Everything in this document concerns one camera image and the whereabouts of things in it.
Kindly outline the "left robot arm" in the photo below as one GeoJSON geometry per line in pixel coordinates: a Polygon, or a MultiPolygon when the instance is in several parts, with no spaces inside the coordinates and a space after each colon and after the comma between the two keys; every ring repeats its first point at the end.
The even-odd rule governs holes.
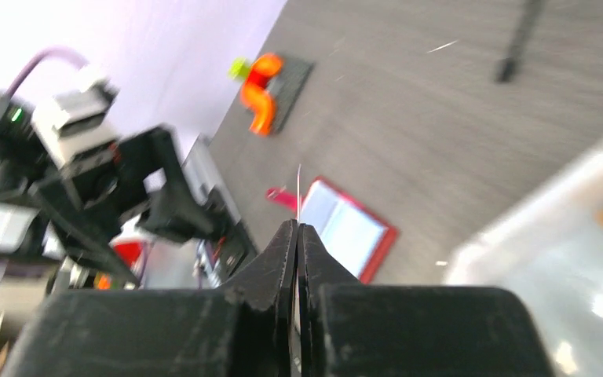
{"type": "Polygon", "coordinates": [[[119,136],[107,117],[114,99],[95,86],[29,108],[0,94],[0,260],[50,265],[47,251],[57,249],[139,285],[114,246],[128,221],[179,244],[218,242],[232,231],[228,211],[196,199],[171,129],[119,136]]]}

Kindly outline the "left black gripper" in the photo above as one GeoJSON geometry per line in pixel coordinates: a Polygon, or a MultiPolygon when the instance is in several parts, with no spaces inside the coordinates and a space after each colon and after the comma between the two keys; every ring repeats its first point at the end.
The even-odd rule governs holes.
{"type": "Polygon", "coordinates": [[[138,285],[111,247],[122,226],[137,227],[175,243],[208,240],[218,221],[194,198],[177,156],[173,134],[155,126],[119,143],[97,147],[31,185],[67,255],[79,265],[138,285]],[[163,186],[147,194],[144,179],[161,170],[163,186]]]}

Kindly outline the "red card holder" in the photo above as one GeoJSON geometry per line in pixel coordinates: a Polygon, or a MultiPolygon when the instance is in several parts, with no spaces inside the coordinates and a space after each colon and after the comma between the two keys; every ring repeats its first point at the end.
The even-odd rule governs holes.
{"type": "Polygon", "coordinates": [[[396,226],[322,176],[300,199],[281,187],[269,188],[265,197],[313,226],[328,253],[364,284],[374,279],[400,235],[396,226]]]}

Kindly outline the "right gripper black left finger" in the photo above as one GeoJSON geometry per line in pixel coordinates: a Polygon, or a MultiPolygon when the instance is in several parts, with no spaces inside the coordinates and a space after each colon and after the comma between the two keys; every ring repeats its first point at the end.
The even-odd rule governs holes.
{"type": "Polygon", "coordinates": [[[11,349],[4,376],[288,376],[298,223],[214,289],[65,291],[11,349]]]}

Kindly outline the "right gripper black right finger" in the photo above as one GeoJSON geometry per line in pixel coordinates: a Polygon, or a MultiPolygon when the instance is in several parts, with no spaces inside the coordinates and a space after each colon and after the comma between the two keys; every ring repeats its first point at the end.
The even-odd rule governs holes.
{"type": "Polygon", "coordinates": [[[304,376],[552,376],[522,301],[498,287],[362,284],[299,228],[304,376]]]}

